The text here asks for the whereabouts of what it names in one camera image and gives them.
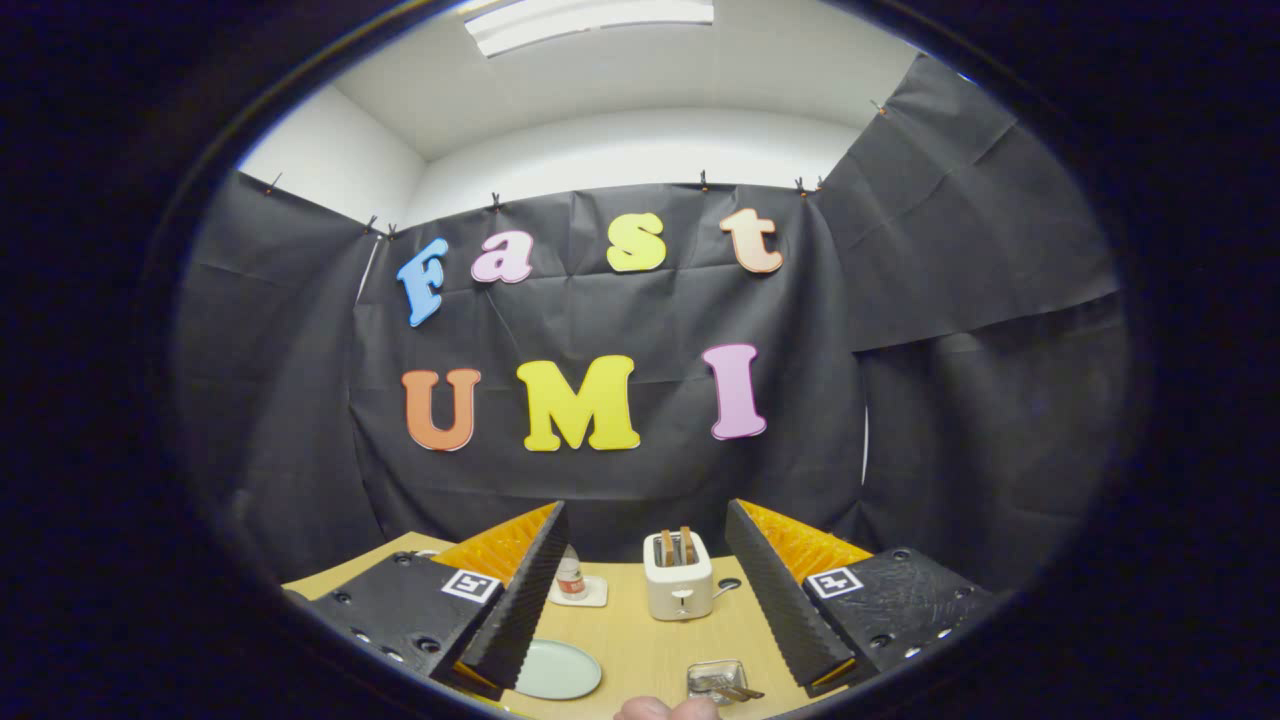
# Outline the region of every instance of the white toaster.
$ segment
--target white toaster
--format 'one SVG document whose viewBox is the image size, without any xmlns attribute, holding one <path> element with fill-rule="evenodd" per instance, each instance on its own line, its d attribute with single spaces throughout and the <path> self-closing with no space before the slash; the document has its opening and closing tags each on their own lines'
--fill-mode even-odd
<svg viewBox="0 0 1280 720">
<path fill-rule="evenodd" d="M 692 562 L 686 562 L 685 532 L 669 533 L 675 562 L 667 565 L 662 533 L 644 539 L 644 575 L 649 585 L 649 614 L 658 620 L 692 620 L 712 611 L 712 559 L 703 538 L 687 532 Z"/>
</svg>

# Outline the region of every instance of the white coaster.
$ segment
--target white coaster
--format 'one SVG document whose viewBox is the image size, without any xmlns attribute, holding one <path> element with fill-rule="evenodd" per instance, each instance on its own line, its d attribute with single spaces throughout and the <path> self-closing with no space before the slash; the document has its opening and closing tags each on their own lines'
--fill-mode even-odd
<svg viewBox="0 0 1280 720">
<path fill-rule="evenodd" d="M 559 592 L 559 583 L 552 580 L 552 592 L 548 598 L 556 605 L 576 605 L 579 607 L 604 607 L 609 602 L 609 583 L 599 575 L 582 575 L 586 583 L 586 594 L 581 600 L 570 600 Z"/>
</svg>

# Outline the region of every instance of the light green plate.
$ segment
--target light green plate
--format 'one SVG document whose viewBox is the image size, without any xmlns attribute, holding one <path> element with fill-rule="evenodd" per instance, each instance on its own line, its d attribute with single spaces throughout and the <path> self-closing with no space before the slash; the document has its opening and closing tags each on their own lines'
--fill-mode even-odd
<svg viewBox="0 0 1280 720">
<path fill-rule="evenodd" d="M 600 664 L 562 642 L 534 639 L 516 679 L 516 692 L 543 700 L 582 697 L 600 684 Z"/>
</svg>

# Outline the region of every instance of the white wall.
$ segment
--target white wall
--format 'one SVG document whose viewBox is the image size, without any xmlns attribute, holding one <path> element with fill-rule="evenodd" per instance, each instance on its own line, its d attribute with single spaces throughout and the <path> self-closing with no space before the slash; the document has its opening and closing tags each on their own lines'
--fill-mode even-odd
<svg viewBox="0 0 1280 720">
<path fill-rule="evenodd" d="M 698 182 L 813 187 L 858 129 L 794 115 L 718 109 L 635 110 L 517 131 L 426 167 L 403 227 L 552 192 Z"/>
<path fill-rule="evenodd" d="M 241 172 L 375 227 L 403 222 L 426 163 L 333 86 L 280 120 L 241 161 Z"/>
</svg>

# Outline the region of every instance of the hand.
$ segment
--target hand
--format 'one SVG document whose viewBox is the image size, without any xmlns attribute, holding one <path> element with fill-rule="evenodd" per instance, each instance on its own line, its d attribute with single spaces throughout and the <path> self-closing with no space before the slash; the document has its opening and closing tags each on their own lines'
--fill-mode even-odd
<svg viewBox="0 0 1280 720">
<path fill-rule="evenodd" d="M 613 720 L 719 720 L 719 711 L 705 697 L 691 697 L 672 710 L 660 700 L 645 696 L 623 702 Z"/>
</svg>

